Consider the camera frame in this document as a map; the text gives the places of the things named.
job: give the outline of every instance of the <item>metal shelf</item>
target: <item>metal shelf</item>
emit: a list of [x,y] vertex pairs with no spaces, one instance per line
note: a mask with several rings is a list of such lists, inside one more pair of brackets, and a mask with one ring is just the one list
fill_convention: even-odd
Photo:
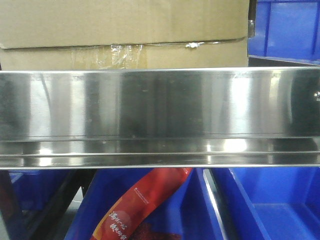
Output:
[[0,72],[0,169],[320,166],[320,67]]

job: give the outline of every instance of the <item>blue storage bin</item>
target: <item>blue storage bin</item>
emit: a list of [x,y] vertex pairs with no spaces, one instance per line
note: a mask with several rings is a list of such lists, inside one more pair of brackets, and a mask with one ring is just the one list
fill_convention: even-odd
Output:
[[320,168],[212,171],[241,239],[320,239]]
[[42,210],[68,170],[12,170],[11,182],[22,210]]
[[251,55],[320,60],[320,0],[259,0]]
[[[65,236],[88,240],[112,205],[150,169],[99,170]],[[194,170],[179,190],[152,212],[144,222],[160,233],[182,235],[183,240],[222,240],[202,169]]]

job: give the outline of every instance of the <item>brown cardboard box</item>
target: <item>brown cardboard box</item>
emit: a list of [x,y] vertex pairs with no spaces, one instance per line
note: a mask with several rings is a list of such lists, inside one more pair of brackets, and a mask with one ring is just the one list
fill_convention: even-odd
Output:
[[246,67],[247,39],[180,44],[1,49],[2,70]]
[[248,8],[249,0],[2,0],[0,47],[239,39]]

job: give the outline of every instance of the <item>stainless steel tray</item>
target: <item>stainless steel tray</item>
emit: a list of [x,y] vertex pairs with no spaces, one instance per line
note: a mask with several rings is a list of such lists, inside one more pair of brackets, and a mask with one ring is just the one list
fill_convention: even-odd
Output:
[[320,165],[320,67],[0,72],[0,169]]

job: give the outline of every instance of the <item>blue plastic crate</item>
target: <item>blue plastic crate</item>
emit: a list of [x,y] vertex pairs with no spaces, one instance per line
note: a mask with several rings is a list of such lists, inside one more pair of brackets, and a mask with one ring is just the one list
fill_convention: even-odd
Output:
[[[112,205],[150,169],[99,170],[83,199],[65,240],[88,240]],[[152,230],[182,235],[183,240],[222,240],[203,170],[191,173],[179,190],[145,220]]]
[[320,0],[259,0],[249,54],[320,60]]
[[241,239],[320,239],[320,168],[212,171]]
[[10,171],[13,189],[21,209],[42,210],[68,172],[68,170]]

